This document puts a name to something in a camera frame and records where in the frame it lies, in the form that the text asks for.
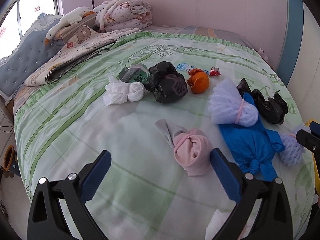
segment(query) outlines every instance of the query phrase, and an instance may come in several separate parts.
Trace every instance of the window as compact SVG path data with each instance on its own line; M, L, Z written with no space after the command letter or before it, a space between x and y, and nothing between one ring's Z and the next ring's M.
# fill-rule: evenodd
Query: window
M0 59L9 56L42 13L58 14L57 0L18 0L0 27Z

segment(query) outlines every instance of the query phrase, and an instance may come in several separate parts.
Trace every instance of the silver screw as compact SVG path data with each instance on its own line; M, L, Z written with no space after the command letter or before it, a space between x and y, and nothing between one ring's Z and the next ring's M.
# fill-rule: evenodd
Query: silver screw
M276 182L277 184L281 184L281 183L282 183L282 179L280 179L280 178L275 178L275 182Z
M40 184L44 184L46 182L46 178L42 177L41 179L39 179L39 183Z
M252 180L254 178L254 176L251 173L246 173L245 175L246 179Z
M74 180L74 179L76 179L76 177L77 177L77 174L71 173L71 174L69 174L68 179L69 180Z

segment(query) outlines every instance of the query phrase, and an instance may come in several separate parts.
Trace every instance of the bed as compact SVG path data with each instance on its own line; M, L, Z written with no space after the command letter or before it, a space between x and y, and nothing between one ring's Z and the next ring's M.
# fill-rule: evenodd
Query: bed
M187 129L200 128L213 147L233 161L207 112L213 87L226 77L234 83L245 77L252 89L261 90L266 97L280 90L289 113L282 125L265 122L266 128L288 132L302 119L285 85L248 43L210 37L204 30L201 35L188 34L186 26L180 27L165 31L151 26L123 36L55 83L20 88L14 98L14 131L30 200L40 177L64 179L106 149L112 155L111 168L86 206L109 239L204 239L215 210L233 209L235 204L227 198L215 172L188 177L154 123L167 119ZM189 92L172 104L157 103L149 92L138 102L103 104L109 77L117 76L125 65L151 67L160 61L175 66L187 62L207 70L216 66L221 76L210 79L205 93ZM186 72L179 73L188 78ZM307 151L293 168L276 155L273 166L284 181L296 237L308 224L314 197L312 155ZM71 232L80 237L67 207L61 205Z

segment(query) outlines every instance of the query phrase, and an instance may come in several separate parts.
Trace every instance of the red candy wrapper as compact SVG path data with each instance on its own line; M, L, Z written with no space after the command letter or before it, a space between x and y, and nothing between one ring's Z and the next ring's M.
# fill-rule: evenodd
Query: red candy wrapper
M211 70L210 70L210 74L209 76L211 77L215 77L215 76L220 76L220 70L218 67L212 67Z

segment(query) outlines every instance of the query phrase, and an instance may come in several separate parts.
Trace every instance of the floor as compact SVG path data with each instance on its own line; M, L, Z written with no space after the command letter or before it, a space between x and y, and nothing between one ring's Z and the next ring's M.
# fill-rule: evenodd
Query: floor
M4 205L9 215L9 223L22 240L27 240L30 201L20 177L12 179L2 176L1 188Z

